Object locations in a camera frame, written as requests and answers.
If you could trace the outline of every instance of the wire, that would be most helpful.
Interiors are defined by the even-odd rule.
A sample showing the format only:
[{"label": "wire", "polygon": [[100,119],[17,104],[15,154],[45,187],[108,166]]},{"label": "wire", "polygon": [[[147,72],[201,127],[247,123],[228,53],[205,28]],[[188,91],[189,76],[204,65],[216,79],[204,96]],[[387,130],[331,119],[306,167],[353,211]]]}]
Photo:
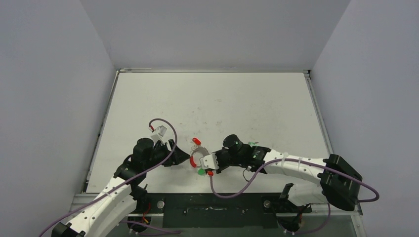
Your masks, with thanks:
[{"label": "wire", "polygon": [[310,205],[310,204],[305,205],[305,206],[304,206],[304,207],[300,210],[300,212],[298,212],[298,214],[294,217],[294,219],[293,219],[291,222],[296,221],[298,218],[299,218],[299,220],[301,220],[301,218],[302,218],[302,214],[303,214],[304,210],[305,210],[305,209],[307,209],[309,205]]},{"label": "wire", "polygon": [[120,221],[120,223],[136,224],[136,225],[140,225],[140,226],[150,228],[150,229],[153,229],[153,230],[156,230],[156,231],[161,231],[161,232],[164,232],[166,234],[180,234],[181,233],[181,231],[169,231],[169,230],[165,230],[165,229],[155,227],[155,226],[146,225],[144,223],[136,222],[136,221]]},{"label": "wire", "polygon": [[[270,164],[272,164],[272,163],[276,163],[276,162],[279,162],[279,161],[282,161],[282,159],[274,159],[274,160],[271,160],[271,161],[268,161],[268,162],[266,162],[265,164],[263,164],[263,165],[261,165],[257,170],[256,170],[256,172],[254,173],[254,175],[251,177],[251,179],[249,180],[249,182],[240,190],[240,191],[238,191],[237,193],[235,193],[235,194],[232,194],[232,195],[228,195],[228,196],[223,196],[223,195],[220,195],[220,194],[218,194],[216,191],[215,191],[215,189],[214,189],[214,185],[213,185],[213,181],[212,181],[212,176],[210,176],[209,177],[209,183],[210,183],[210,185],[211,185],[211,190],[212,190],[212,193],[214,194],[214,195],[216,195],[217,197],[219,197],[219,198],[224,198],[224,199],[227,199],[227,198],[235,198],[235,197],[237,197],[237,196],[239,196],[240,194],[242,194],[249,186],[250,186],[250,184],[253,182],[253,180],[256,178],[256,175],[259,173],[259,171],[261,171],[265,166],[267,166],[267,165],[270,165]],[[371,186],[369,186],[368,184],[366,184],[366,183],[364,183],[364,182],[362,182],[362,181],[359,181],[359,180],[357,180],[357,179],[355,179],[355,178],[353,178],[353,177],[351,177],[351,176],[349,176],[349,175],[347,175],[347,174],[345,174],[345,173],[342,173],[342,172],[340,172],[340,171],[338,171],[338,170],[335,170],[335,169],[332,169],[332,168],[329,168],[329,167],[326,167],[326,166],[323,166],[323,165],[319,165],[319,164],[315,164],[315,163],[311,163],[311,162],[307,162],[307,161],[303,161],[303,160],[298,160],[298,159],[292,159],[292,158],[285,158],[285,161],[292,161],[292,162],[300,162],[300,163],[302,163],[302,164],[307,164],[307,165],[311,165],[311,166],[314,166],[314,167],[317,167],[317,168],[321,168],[321,169],[325,169],[325,170],[327,170],[327,171],[330,171],[330,172],[333,172],[333,173],[335,173],[335,174],[338,174],[338,175],[340,175],[340,176],[343,176],[343,177],[345,177],[345,178],[347,178],[347,179],[349,179],[349,180],[352,180],[352,181],[354,181],[355,183],[357,183],[357,184],[359,184],[359,185],[361,185],[361,186],[364,186],[365,188],[367,188],[367,189],[369,189],[369,190],[371,190],[376,196],[374,197],[374,198],[371,198],[371,199],[363,199],[363,200],[359,200],[359,202],[373,202],[373,201],[377,201],[378,199],[379,199],[379,193],[378,193],[378,191],[377,190],[375,190],[373,187],[371,187]]]},{"label": "wire", "polygon": [[171,123],[169,123],[167,120],[164,120],[164,119],[162,119],[162,118],[156,118],[156,119],[154,118],[154,119],[152,119],[152,120],[148,123],[149,127],[152,127],[152,126],[151,126],[151,123],[152,123],[152,122],[154,122],[154,121],[163,121],[163,122],[167,123],[167,125],[169,125],[169,127],[171,127],[171,129],[173,130],[173,134],[174,134],[174,145],[173,145],[173,148],[172,148],[171,152],[169,153],[169,155],[168,155],[166,158],[164,158],[164,159],[163,159],[160,163],[158,163],[158,164],[154,165],[153,167],[151,167],[151,168],[149,168],[149,169],[147,169],[147,170],[145,170],[145,171],[143,171],[143,172],[141,172],[141,173],[139,173],[139,174],[137,174],[137,175],[135,175],[135,176],[133,176],[133,177],[131,177],[131,178],[127,179],[125,182],[123,182],[123,183],[121,183],[121,184],[117,185],[116,187],[114,187],[113,189],[111,189],[111,190],[110,190],[107,194],[104,194],[104,195],[102,195],[102,196],[100,196],[100,197],[96,198],[95,200],[93,200],[93,201],[91,201],[91,202],[89,202],[89,203],[87,203],[87,204],[85,204],[85,205],[83,205],[83,206],[81,206],[81,207],[79,207],[79,208],[77,208],[77,209],[75,209],[75,210],[73,210],[73,211],[71,211],[71,212],[69,212],[69,213],[67,213],[67,214],[63,215],[63,216],[61,216],[61,217],[60,217],[60,218],[58,218],[57,220],[53,221],[53,222],[52,222],[51,224],[49,224],[49,225],[48,225],[45,229],[43,229],[43,230],[42,230],[42,232],[40,233],[39,237],[42,237],[42,235],[43,235],[43,234],[45,234],[45,232],[47,232],[47,231],[48,231],[51,227],[53,227],[54,225],[56,225],[58,222],[62,221],[64,218],[67,218],[67,217],[69,217],[69,216],[73,215],[74,213],[77,213],[77,212],[79,212],[79,211],[81,211],[81,210],[85,209],[86,207],[88,207],[88,206],[90,206],[90,205],[93,205],[93,204],[97,203],[98,201],[102,200],[104,197],[107,197],[107,196],[108,196],[108,194],[113,193],[115,190],[119,189],[119,188],[120,188],[120,187],[122,187],[123,185],[128,184],[128,183],[129,183],[129,182],[131,182],[132,180],[134,180],[134,179],[136,179],[136,178],[140,177],[141,175],[144,175],[144,174],[146,174],[147,172],[150,172],[151,170],[153,170],[153,169],[155,169],[155,168],[159,167],[161,164],[163,164],[164,162],[166,162],[166,160],[168,160],[168,159],[169,159],[169,157],[173,154],[173,152],[174,152],[174,150],[175,150],[175,148],[176,148],[176,145],[177,145],[177,133],[176,133],[176,130],[174,129],[173,125],[171,125]]},{"label": "wire", "polygon": [[243,178],[246,180],[246,181],[248,181],[249,182],[249,180],[245,177],[245,171],[246,171],[247,169],[244,169],[243,170]]},{"label": "wire", "polygon": [[151,210],[151,203],[149,202],[149,203],[148,203],[148,209],[147,209],[147,211],[145,211],[145,212],[143,213],[143,219],[141,220],[141,222],[143,222],[143,223],[144,223],[144,221],[145,221],[145,215],[147,215],[147,214],[148,214],[148,212],[150,212],[150,210]]},{"label": "wire", "polygon": [[326,221],[324,221],[324,222],[323,222],[323,223],[322,223],[319,227],[317,227],[317,228],[315,228],[315,229],[312,229],[312,230],[309,230],[309,231],[291,232],[291,231],[285,230],[285,228],[284,228],[284,227],[282,227],[282,226],[281,226],[281,224],[279,224],[279,226],[281,226],[281,227],[282,227],[282,229],[284,229],[284,230],[285,230],[285,232],[290,233],[290,234],[292,234],[292,235],[305,235],[305,234],[311,234],[311,233],[317,232],[317,231],[321,230],[324,226],[326,226],[326,225],[327,225],[327,223],[328,223],[328,222],[329,222],[329,220],[330,220],[330,212],[331,212],[331,210],[330,210],[330,204],[329,204],[329,203],[327,203],[327,205],[328,205],[329,210],[328,210],[328,216],[327,216],[327,218],[326,218]]}]

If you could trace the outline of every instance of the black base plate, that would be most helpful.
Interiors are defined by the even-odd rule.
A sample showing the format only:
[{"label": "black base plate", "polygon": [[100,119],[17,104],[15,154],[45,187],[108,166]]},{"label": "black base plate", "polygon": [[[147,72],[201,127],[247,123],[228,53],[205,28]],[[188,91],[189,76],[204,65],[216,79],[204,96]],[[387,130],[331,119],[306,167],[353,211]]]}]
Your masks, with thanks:
[{"label": "black base plate", "polygon": [[[164,213],[164,228],[277,228],[274,211],[297,214],[300,208],[288,200],[277,202],[280,194],[242,194],[230,199],[218,198],[214,194],[148,194],[147,197],[151,203],[149,213]],[[162,209],[157,208],[160,200],[165,202]],[[270,208],[263,206],[266,200],[272,201]],[[135,212],[142,213],[144,208],[138,206]]]}]

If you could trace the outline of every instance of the red object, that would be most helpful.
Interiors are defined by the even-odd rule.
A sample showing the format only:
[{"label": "red object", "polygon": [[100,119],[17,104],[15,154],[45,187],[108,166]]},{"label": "red object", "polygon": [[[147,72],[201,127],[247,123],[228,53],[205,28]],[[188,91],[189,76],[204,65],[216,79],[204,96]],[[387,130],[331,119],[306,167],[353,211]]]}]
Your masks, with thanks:
[{"label": "red object", "polygon": [[147,211],[143,213],[143,219],[141,220],[141,223],[144,223],[145,215],[147,215],[150,212],[150,210],[151,210],[151,203],[149,202]]},{"label": "red object", "polygon": [[201,145],[201,141],[198,140],[196,137],[192,138],[192,141],[197,144],[198,146]]},{"label": "red object", "polygon": [[189,162],[191,163],[192,167],[196,168],[197,165],[194,162],[194,157],[189,157]]}]

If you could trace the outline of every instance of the gray floor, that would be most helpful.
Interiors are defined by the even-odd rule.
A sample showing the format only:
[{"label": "gray floor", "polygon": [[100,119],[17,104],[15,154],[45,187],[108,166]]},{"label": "gray floor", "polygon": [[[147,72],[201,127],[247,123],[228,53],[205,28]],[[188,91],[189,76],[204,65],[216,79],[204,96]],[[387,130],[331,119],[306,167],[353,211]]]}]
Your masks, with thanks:
[{"label": "gray floor", "polygon": [[[302,231],[311,230],[323,223],[325,216],[306,216],[303,218],[303,227],[300,229]],[[163,222],[162,217],[153,217],[152,225],[161,227]],[[181,230],[180,235],[165,235],[168,237],[231,237],[231,236],[241,236],[241,237],[254,237],[254,236],[264,236],[264,237],[279,237],[285,236],[281,229],[263,229],[262,227],[245,227],[245,228],[179,228],[173,230]],[[115,227],[107,237],[131,237],[135,236],[134,233],[131,235],[128,234],[128,227],[126,224],[121,224]],[[146,230],[144,233],[157,233],[154,230]],[[350,216],[332,216],[329,223],[320,231],[303,235],[305,237],[355,237],[355,230],[353,228],[353,223]]]}]

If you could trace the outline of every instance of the purple cable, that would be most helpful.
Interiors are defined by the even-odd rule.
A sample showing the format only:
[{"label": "purple cable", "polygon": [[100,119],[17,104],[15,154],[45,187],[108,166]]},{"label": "purple cable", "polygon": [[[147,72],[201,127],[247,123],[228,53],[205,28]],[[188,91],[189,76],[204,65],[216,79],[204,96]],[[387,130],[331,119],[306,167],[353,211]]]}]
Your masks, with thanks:
[{"label": "purple cable", "polygon": [[[171,129],[173,130],[173,134],[174,134],[174,145],[173,145],[173,148],[172,148],[172,150],[171,150],[171,152],[169,153],[169,155],[164,159],[164,160],[162,160],[160,163],[158,163],[158,164],[156,164],[155,166],[153,166],[153,167],[151,167],[151,168],[149,168],[149,169],[147,169],[147,170],[145,170],[145,171],[143,171],[143,172],[141,172],[141,173],[139,173],[139,174],[137,174],[137,175],[135,175],[135,176],[133,176],[133,177],[131,177],[131,178],[129,178],[129,179],[127,179],[125,182],[123,182],[123,183],[121,183],[121,184],[119,184],[118,186],[116,186],[116,187],[114,187],[113,189],[111,189],[109,192],[108,192],[108,194],[111,194],[111,193],[113,193],[115,190],[117,190],[117,189],[119,189],[120,187],[122,187],[123,185],[125,185],[125,184],[127,184],[127,183],[129,183],[129,182],[131,182],[132,180],[134,180],[134,179],[136,179],[136,178],[138,178],[138,177],[140,177],[141,175],[144,175],[144,174],[146,174],[147,172],[149,172],[149,171],[151,171],[151,170],[153,170],[153,169],[155,169],[155,168],[157,168],[157,167],[159,167],[161,164],[163,164],[167,159],[169,159],[169,157],[171,156],[171,154],[173,154],[173,152],[174,152],[174,149],[176,148],[176,145],[177,145],[177,133],[176,133],[176,130],[174,129],[174,127],[171,125],[171,123],[169,123],[168,121],[166,121],[166,120],[164,120],[164,119],[162,119],[162,118],[156,118],[156,119],[152,119],[148,124],[149,124],[149,126],[151,125],[151,123],[152,122],[154,122],[154,121],[163,121],[163,122],[165,122],[165,123],[167,123],[168,125],[169,125],[169,127],[171,127]],[[51,224],[49,224],[45,229],[43,229],[42,230],[42,232],[41,232],[41,234],[39,235],[39,237],[42,237],[42,235],[43,234],[45,234],[45,232],[47,232],[51,227],[53,227],[55,224],[57,224],[58,222],[60,222],[60,221],[62,221],[64,218],[67,218],[67,217],[69,217],[69,216],[71,216],[71,215],[73,215],[74,213],[77,213],[77,212],[79,212],[79,211],[81,211],[81,210],[83,210],[83,209],[85,209],[86,207],[88,207],[88,206],[90,206],[90,205],[92,205],[92,204],[95,204],[95,203],[97,203],[98,201],[100,201],[100,200],[102,200],[104,197],[107,197],[108,195],[107,194],[104,194],[104,195],[102,195],[102,196],[100,196],[100,197],[98,197],[97,199],[95,199],[95,200],[93,200],[93,201],[91,201],[91,202],[89,202],[89,203],[87,203],[87,204],[85,204],[85,205],[83,205],[83,206],[81,206],[81,207],[79,207],[79,208],[77,208],[77,209],[75,209],[75,210],[73,210],[73,211],[71,211],[71,212],[69,212],[69,213],[67,213],[67,214],[65,214],[65,215],[63,215],[63,216],[61,216],[60,218],[58,218],[57,220],[55,220],[55,221],[53,221]]]},{"label": "purple cable", "polygon": [[[162,229],[162,228],[159,228],[159,227],[155,227],[155,226],[150,226],[150,225],[147,225],[147,224],[144,224],[144,223],[141,223],[141,222],[136,222],[136,221],[120,221],[120,223],[136,224],[136,225],[140,225],[140,226],[143,226],[143,227],[146,227],[146,228],[150,228],[150,229],[153,229],[153,230],[156,230],[156,231],[164,232],[165,234],[180,234],[181,233],[180,231],[169,231],[169,230],[165,230],[165,229]],[[144,233],[144,234],[138,233],[138,234],[139,235],[144,235],[144,236],[161,235],[161,234],[146,234],[146,233]]]},{"label": "purple cable", "polygon": [[328,216],[327,216],[327,218],[326,218],[326,221],[324,221],[319,227],[317,227],[317,228],[315,228],[315,229],[312,229],[312,230],[309,230],[309,231],[299,231],[299,232],[294,232],[294,235],[305,235],[305,234],[311,234],[311,233],[314,233],[314,232],[317,232],[317,231],[319,231],[319,230],[321,230],[324,226],[326,226],[327,225],[327,223],[329,222],[329,220],[330,220],[330,212],[331,212],[331,210],[330,210],[330,204],[328,203],[328,208],[329,208],[329,211],[328,211]]},{"label": "purple cable", "polygon": [[[213,185],[213,182],[212,182],[212,176],[210,176],[209,177],[209,183],[211,184],[211,190],[212,190],[212,193],[214,194],[214,195],[216,195],[217,197],[219,197],[219,198],[224,198],[224,199],[227,199],[227,198],[235,198],[235,197],[237,197],[238,195],[240,195],[240,194],[242,194],[248,187],[249,187],[249,185],[253,182],[253,180],[256,178],[256,175],[265,167],[265,166],[267,166],[267,165],[270,165],[270,164],[272,164],[272,163],[276,163],[276,162],[279,162],[279,161],[282,161],[282,159],[275,159],[275,160],[271,160],[271,161],[269,161],[269,162],[266,162],[264,165],[262,165],[261,167],[259,167],[259,169],[257,169],[256,170],[256,172],[254,173],[254,175],[251,177],[251,179],[249,180],[249,182],[240,190],[240,191],[238,191],[236,194],[233,194],[233,195],[228,195],[228,196],[222,196],[222,195],[220,195],[220,194],[218,194],[215,190],[214,190],[214,185]],[[300,162],[300,163],[302,163],[302,164],[307,164],[307,165],[311,165],[311,166],[314,166],[314,167],[317,167],[317,168],[321,168],[321,169],[325,169],[325,170],[327,170],[327,171],[330,171],[330,172],[333,172],[333,173],[335,173],[335,174],[338,174],[338,175],[340,175],[340,176],[343,176],[343,177],[345,177],[345,178],[347,178],[347,179],[349,179],[349,180],[352,180],[352,181],[354,181],[355,183],[357,183],[357,184],[359,184],[359,185],[361,185],[361,186],[364,186],[365,188],[367,188],[367,189],[369,189],[369,190],[371,190],[375,195],[376,195],[376,197],[375,198],[371,198],[371,199],[363,199],[363,200],[359,200],[359,202],[372,202],[372,201],[377,201],[378,199],[379,199],[379,193],[378,193],[378,191],[377,190],[375,190],[373,187],[371,187],[371,186],[369,186],[368,184],[365,184],[365,183],[363,183],[362,181],[359,181],[359,180],[357,180],[357,179],[355,179],[355,178],[353,178],[353,177],[351,177],[351,176],[349,176],[349,175],[347,175],[347,174],[344,174],[344,173],[342,173],[342,172],[340,172],[340,171],[338,171],[338,170],[335,170],[335,169],[332,169],[332,168],[329,168],[329,167],[326,167],[326,166],[323,166],[323,165],[319,165],[319,164],[315,164],[315,163],[311,163],[311,162],[307,162],[307,161],[303,161],[303,160],[298,160],[298,159],[292,159],[292,158],[285,158],[285,161],[292,161],[292,162]]]}]

